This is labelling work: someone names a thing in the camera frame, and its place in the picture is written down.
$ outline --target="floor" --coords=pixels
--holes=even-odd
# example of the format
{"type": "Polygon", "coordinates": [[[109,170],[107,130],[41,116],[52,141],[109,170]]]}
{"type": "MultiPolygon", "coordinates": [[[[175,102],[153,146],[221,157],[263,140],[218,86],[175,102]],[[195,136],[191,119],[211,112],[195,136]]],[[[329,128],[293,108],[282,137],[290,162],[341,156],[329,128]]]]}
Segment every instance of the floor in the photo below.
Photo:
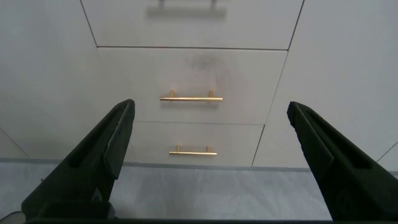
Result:
{"type": "MultiPolygon", "coordinates": [[[[0,218],[55,164],[0,163],[0,218]]],[[[111,203],[118,217],[330,220],[310,172],[123,167],[111,203]]]]}

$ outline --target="cabinet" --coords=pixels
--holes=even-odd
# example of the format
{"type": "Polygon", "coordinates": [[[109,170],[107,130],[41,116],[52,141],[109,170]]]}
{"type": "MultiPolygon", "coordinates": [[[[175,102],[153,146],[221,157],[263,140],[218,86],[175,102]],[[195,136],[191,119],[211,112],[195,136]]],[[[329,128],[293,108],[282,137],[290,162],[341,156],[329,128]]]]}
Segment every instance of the cabinet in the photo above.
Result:
{"type": "Polygon", "coordinates": [[[379,159],[379,164],[386,170],[398,171],[397,158],[398,142],[379,159]]]}
{"type": "Polygon", "coordinates": [[[307,167],[286,111],[313,108],[374,160],[398,137],[397,1],[305,1],[254,166],[307,167]]]}
{"type": "Polygon", "coordinates": [[[0,5],[0,127],[30,158],[63,159],[114,106],[81,4],[0,5]]]}
{"type": "Polygon", "coordinates": [[[24,158],[26,159],[27,156],[20,149],[15,142],[13,142],[9,136],[0,129],[0,143],[1,143],[1,149],[0,149],[0,157],[1,158],[24,158]]]}

